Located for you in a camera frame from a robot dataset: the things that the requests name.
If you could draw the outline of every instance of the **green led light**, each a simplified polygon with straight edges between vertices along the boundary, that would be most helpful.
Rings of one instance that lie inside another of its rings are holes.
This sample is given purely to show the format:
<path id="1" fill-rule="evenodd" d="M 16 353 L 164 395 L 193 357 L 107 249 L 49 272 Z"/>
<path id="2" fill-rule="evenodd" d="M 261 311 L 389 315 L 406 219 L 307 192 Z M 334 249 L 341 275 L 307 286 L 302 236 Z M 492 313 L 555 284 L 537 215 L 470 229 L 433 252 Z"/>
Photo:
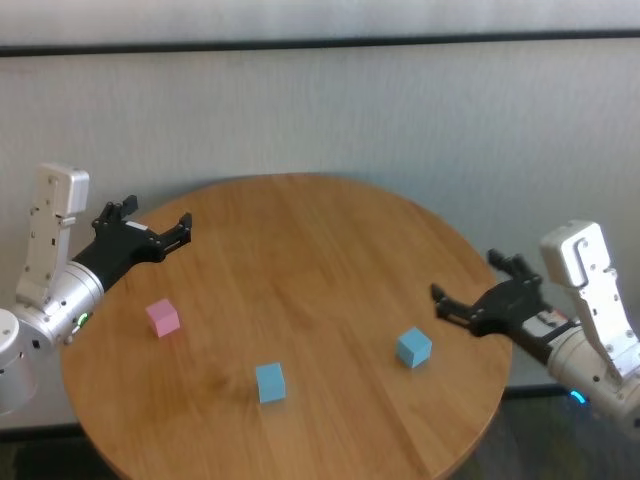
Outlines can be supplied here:
<path id="1" fill-rule="evenodd" d="M 81 327 L 82 325 L 85 324 L 85 322 L 89 320 L 89 314 L 88 313 L 83 313 L 82 315 L 80 315 L 80 317 L 78 318 L 78 326 Z"/>

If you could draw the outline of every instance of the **wooden table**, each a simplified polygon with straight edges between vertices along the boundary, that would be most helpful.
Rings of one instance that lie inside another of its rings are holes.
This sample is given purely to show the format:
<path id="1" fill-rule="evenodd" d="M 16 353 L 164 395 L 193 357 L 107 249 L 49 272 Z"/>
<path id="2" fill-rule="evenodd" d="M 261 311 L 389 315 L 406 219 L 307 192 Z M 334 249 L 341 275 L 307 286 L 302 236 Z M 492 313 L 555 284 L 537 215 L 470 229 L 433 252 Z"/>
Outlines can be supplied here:
<path id="1" fill-rule="evenodd" d="M 494 283 L 458 233 L 319 175 L 230 181 L 143 220 L 162 230 L 184 211 L 193 243 L 135 267 L 62 355 L 74 410 L 120 476 L 412 480 L 460 465 L 498 407 L 511 346 L 434 316 L 432 282 L 466 301 Z M 182 328 L 158 339 L 144 308 L 163 297 Z M 412 326 L 433 340 L 415 370 L 394 356 Z M 260 405 L 255 367 L 271 362 L 288 395 Z"/>

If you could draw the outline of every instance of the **led light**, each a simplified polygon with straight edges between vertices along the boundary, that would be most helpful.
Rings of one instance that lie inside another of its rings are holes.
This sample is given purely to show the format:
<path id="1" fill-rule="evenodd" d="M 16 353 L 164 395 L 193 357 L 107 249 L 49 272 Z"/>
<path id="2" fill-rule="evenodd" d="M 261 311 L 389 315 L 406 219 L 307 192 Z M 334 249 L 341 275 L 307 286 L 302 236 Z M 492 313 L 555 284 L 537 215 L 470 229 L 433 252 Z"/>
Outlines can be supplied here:
<path id="1" fill-rule="evenodd" d="M 82 315 L 80 315 L 80 317 L 78 318 L 78 326 L 81 327 L 82 325 L 84 325 L 88 319 L 89 319 L 88 313 L 83 313 Z"/>
<path id="2" fill-rule="evenodd" d="M 580 403 L 581 405 L 584 405 L 585 403 L 587 403 L 587 399 L 584 398 L 584 395 L 582 395 L 580 392 L 578 392 L 576 390 L 572 390 L 569 393 L 569 395 L 571 395 L 573 398 L 578 400 L 578 403 Z"/>

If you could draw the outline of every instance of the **cube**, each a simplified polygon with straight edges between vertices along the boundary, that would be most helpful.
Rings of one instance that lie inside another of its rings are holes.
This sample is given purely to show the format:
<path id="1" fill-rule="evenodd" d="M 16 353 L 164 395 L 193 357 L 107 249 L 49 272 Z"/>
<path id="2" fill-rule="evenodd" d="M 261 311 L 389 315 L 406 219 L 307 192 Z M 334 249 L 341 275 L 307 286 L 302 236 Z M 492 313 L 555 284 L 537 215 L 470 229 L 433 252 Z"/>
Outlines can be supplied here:
<path id="1" fill-rule="evenodd" d="M 418 328 L 398 337 L 396 355 L 409 368 L 415 368 L 431 356 L 431 340 Z"/>
<path id="2" fill-rule="evenodd" d="M 260 403 L 275 402 L 287 396 L 287 389 L 279 363 L 271 363 L 256 368 L 258 397 Z"/>
<path id="3" fill-rule="evenodd" d="M 164 337 L 167 333 L 180 328 L 178 312 L 166 298 L 149 305 L 146 310 L 151 320 L 151 327 L 158 338 Z"/>

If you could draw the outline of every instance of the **blue cube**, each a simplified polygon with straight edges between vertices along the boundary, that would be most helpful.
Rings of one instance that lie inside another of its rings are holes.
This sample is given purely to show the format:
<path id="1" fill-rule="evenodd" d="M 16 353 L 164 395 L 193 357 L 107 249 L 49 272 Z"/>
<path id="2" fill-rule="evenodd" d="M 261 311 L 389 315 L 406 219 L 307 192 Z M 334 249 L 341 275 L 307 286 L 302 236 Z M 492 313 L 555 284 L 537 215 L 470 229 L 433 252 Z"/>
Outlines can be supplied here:
<path id="1" fill-rule="evenodd" d="M 431 340 L 413 327 L 398 337 L 396 355 L 409 368 L 415 368 L 431 356 Z"/>
<path id="2" fill-rule="evenodd" d="M 275 402 L 287 396 L 284 376 L 279 363 L 271 363 L 256 368 L 258 396 L 260 403 Z"/>

